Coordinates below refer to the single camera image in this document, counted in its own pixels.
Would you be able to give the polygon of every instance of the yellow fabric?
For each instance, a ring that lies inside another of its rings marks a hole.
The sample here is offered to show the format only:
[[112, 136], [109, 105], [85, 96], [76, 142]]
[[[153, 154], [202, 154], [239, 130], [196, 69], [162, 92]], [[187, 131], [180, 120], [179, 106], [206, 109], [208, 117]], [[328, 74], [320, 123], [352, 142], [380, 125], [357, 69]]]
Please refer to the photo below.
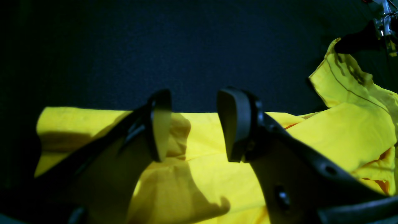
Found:
[[[330, 109], [268, 114], [363, 184], [393, 195], [398, 96], [373, 84], [350, 55], [336, 54], [337, 41], [310, 76]], [[46, 108], [37, 125], [44, 151], [36, 175], [103, 136], [128, 113]], [[269, 223], [250, 165], [227, 162], [216, 113], [173, 113], [166, 161], [146, 169], [131, 202], [129, 223]]]

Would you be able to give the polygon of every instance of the dark background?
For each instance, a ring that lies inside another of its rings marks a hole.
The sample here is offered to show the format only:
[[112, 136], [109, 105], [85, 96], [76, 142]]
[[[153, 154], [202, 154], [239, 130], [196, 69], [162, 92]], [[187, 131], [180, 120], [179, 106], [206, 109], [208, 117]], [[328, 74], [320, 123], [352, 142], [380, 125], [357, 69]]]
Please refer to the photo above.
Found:
[[[324, 110], [307, 77], [331, 41], [375, 17], [361, 0], [1, 4], [1, 157], [15, 164], [37, 157], [28, 152], [39, 149], [45, 106], [130, 110], [170, 88], [174, 111], [215, 112], [217, 90], [232, 85], [256, 94], [265, 111]], [[354, 57], [375, 83], [398, 91], [385, 52]]]

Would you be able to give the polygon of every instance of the crumpled yellow fabric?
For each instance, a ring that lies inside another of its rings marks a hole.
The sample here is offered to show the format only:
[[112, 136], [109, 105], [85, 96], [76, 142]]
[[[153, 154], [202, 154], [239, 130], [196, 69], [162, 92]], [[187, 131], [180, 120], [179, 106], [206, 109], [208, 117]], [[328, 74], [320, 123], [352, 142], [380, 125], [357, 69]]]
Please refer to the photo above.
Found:
[[[294, 116], [268, 112], [293, 137], [330, 158], [370, 188], [396, 193], [398, 95], [382, 89], [333, 41], [310, 80], [328, 110]], [[107, 133], [128, 111], [46, 108], [37, 124], [40, 175]], [[247, 163], [229, 163], [216, 113], [173, 113], [164, 163], [141, 175], [129, 223], [269, 223], [265, 201]]]

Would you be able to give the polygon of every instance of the yellow cloth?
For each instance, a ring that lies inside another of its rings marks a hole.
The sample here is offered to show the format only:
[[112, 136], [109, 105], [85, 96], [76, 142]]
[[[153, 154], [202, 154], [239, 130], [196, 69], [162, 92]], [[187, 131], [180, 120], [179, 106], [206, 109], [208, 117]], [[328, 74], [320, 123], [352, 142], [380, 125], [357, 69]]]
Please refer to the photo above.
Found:
[[[376, 191], [393, 195], [397, 94], [373, 84], [332, 42], [310, 76], [330, 109], [293, 116], [268, 113], [295, 138], [330, 158]], [[40, 175], [99, 138], [130, 112], [46, 108], [37, 125]], [[247, 163], [229, 163], [216, 113], [173, 113], [169, 151], [141, 175], [129, 223], [269, 223], [263, 195]]]

